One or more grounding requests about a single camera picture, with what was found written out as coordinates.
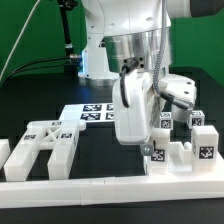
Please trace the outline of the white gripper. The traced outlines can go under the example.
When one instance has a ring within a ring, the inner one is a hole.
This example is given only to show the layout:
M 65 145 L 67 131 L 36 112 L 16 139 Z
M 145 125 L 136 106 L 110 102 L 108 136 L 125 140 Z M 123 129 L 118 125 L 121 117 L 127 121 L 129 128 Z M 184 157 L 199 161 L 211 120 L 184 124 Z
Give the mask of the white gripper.
M 154 154 L 154 145 L 150 142 L 153 128 L 158 124 L 160 113 L 167 100 L 160 98 L 153 89 L 151 72 L 129 73 L 125 79 L 125 96 L 128 106 L 122 102 L 120 82 L 118 79 L 112 90 L 114 124 L 116 137 L 123 145 L 140 145 L 143 156 Z M 171 115 L 175 121 L 186 122 L 194 108 L 197 89 L 195 82 L 184 76 L 166 74 L 161 76 L 159 87 L 174 97 L 174 101 L 187 106 L 182 109 L 175 104 L 171 106 Z

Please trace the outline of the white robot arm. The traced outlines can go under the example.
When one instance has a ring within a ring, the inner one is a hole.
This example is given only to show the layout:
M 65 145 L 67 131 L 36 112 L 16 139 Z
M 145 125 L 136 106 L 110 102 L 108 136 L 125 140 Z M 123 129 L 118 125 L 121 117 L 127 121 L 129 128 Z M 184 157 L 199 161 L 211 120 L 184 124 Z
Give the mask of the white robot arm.
M 224 0 L 81 1 L 91 35 L 88 61 L 97 75 L 107 68 L 117 76 L 112 89 L 117 140 L 151 156 L 164 105 L 171 105 L 176 121 L 185 122 L 197 94 L 193 80 L 169 72 L 171 20 L 215 15 L 224 9 Z

